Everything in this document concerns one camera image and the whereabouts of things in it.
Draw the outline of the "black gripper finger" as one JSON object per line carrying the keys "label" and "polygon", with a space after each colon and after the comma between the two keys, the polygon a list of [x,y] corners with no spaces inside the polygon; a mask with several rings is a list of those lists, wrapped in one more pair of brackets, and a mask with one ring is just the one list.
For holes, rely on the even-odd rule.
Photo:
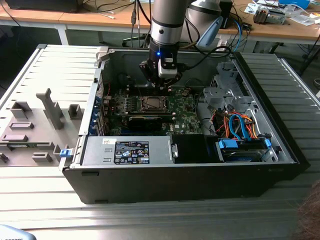
{"label": "black gripper finger", "polygon": [[158,64],[155,61],[144,60],[139,64],[139,69],[154,88],[163,86],[163,80],[159,77]]}
{"label": "black gripper finger", "polygon": [[163,87],[168,88],[171,85],[177,83],[182,77],[182,74],[180,72],[174,71],[174,72],[165,72],[162,76],[163,78]]}

